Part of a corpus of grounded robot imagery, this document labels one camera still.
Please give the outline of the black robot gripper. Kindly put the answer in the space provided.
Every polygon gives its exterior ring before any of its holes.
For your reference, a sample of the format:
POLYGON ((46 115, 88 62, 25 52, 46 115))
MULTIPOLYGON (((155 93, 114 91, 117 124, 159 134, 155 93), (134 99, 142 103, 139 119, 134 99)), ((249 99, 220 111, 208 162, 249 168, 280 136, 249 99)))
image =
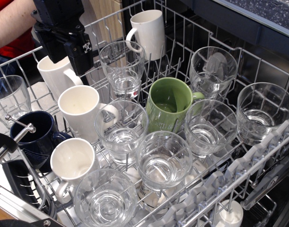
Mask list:
POLYGON ((79 20, 85 12, 82 1, 35 0, 34 4, 35 33, 50 60, 58 63, 68 57, 78 76, 90 70, 94 65, 92 44, 79 20))

